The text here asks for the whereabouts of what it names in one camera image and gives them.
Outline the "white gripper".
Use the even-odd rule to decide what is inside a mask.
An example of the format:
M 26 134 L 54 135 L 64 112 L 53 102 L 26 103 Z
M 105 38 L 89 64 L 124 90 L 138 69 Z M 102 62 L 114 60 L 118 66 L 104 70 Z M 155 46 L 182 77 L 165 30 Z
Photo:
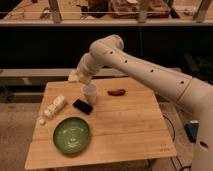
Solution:
M 97 66 L 93 57 L 89 53 L 85 53 L 75 71 L 77 80 L 83 84 L 89 84 L 96 73 Z

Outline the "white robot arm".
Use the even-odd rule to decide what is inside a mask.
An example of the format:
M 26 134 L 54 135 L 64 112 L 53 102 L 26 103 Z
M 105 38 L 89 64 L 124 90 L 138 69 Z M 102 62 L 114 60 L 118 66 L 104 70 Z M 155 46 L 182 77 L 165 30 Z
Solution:
M 77 66 L 78 80 L 88 84 L 103 66 L 113 67 L 194 114 L 199 127 L 191 171 L 213 171 L 213 85 L 133 57 L 123 48 L 118 35 L 94 41 Z

